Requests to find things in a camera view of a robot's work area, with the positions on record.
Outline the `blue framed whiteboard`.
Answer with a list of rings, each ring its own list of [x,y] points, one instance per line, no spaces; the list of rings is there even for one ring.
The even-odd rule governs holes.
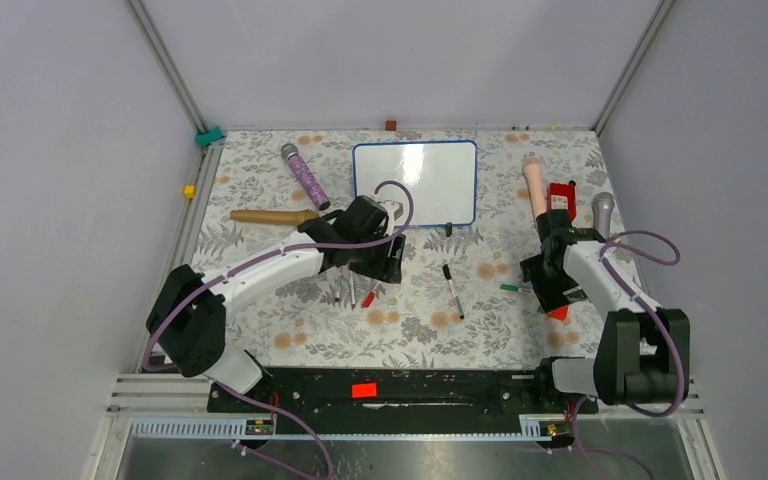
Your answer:
[[[352,151],[355,193],[414,200],[412,227],[467,226],[477,215],[477,145],[472,140],[358,144]]]

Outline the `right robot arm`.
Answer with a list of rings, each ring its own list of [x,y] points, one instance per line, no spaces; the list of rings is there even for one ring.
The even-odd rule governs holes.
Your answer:
[[[581,395],[647,416],[672,414],[690,386],[688,316],[660,305],[619,272],[609,256],[622,246],[617,237],[576,228],[560,209],[539,214],[535,223],[541,250],[520,268],[541,309],[554,312],[582,295],[603,321],[594,357],[541,361],[533,386],[537,405],[557,412]]]

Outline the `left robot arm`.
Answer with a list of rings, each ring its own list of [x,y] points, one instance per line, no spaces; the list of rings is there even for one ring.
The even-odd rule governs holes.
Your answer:
[[[231,390],[245,410],[261,409],[271,387],[254,356],[226,340],[227,320],[285,285],[332,268],[348,266],[382,283],[396,282],[394,250],[404,244],[414,208],[412,199],[361,195],[236,266],[207,274],[187,264],[174,268],[146,321],[147,347],[160,347],[183,377],[204,376]]]

